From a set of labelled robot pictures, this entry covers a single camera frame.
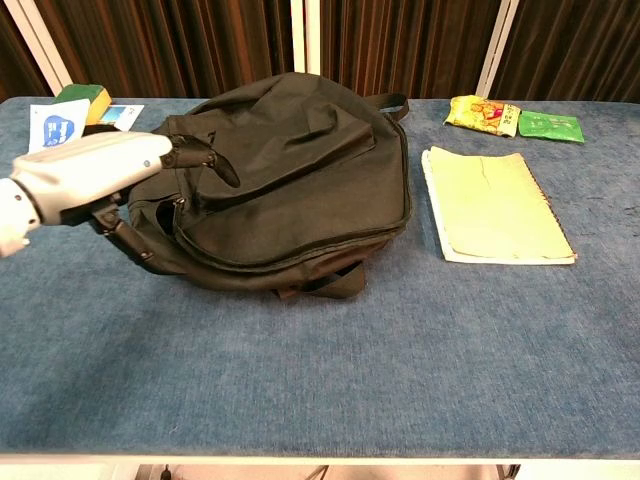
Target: notebook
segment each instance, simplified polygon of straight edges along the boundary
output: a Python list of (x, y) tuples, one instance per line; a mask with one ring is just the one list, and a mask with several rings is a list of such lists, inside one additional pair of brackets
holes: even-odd
[(549, 201), (519, 153), (422, 154), (444, 258), (508, 265), (572, 264), (571, 249)]

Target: green sponge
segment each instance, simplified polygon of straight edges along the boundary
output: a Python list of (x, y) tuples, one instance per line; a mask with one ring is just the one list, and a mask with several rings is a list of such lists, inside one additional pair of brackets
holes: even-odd
[(90, 102), (86, 124), (96, 125), (111, 105), (111, 97), (102, 85), (79, 85), (77, 83), (67, 85), (53, 100), (53, 103), (71, 102), (83, 98)]

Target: black backpack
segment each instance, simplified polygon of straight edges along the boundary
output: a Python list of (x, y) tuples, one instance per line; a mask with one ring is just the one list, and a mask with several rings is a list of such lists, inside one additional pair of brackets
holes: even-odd
[[(380, 109), (396, 107), (393, 113)], [(214, 290), (344, 298), (411, 212), (402, 95), (290, 73), (224, 93), (154, 133), (171, 153), (102, 230), (147, 270)]]

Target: green packet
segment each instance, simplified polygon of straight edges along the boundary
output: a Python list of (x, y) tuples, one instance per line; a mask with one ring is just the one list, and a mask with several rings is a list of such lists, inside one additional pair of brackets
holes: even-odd
[(518, 119), (518, 130), (523, 137), (584, 143), (582, 129), (576, 117), (523, 110)]

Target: table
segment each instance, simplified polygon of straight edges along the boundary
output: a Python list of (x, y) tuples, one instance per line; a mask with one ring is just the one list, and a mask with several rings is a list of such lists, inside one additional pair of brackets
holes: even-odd
[[(0, 177), (28, 105), (0, 105)], [(144, 103), (150, 130), (199, 100)], [(443, 126), (411, 101), (413, 216), (347, 301), (217, 293), (130, 263), (89, 226), (0, 261), (0, 452), (640, 459), (640, 107), (518, 102), (584, 145)], [(442, 259), (421, 152), (521, 152), (579, 258)]]

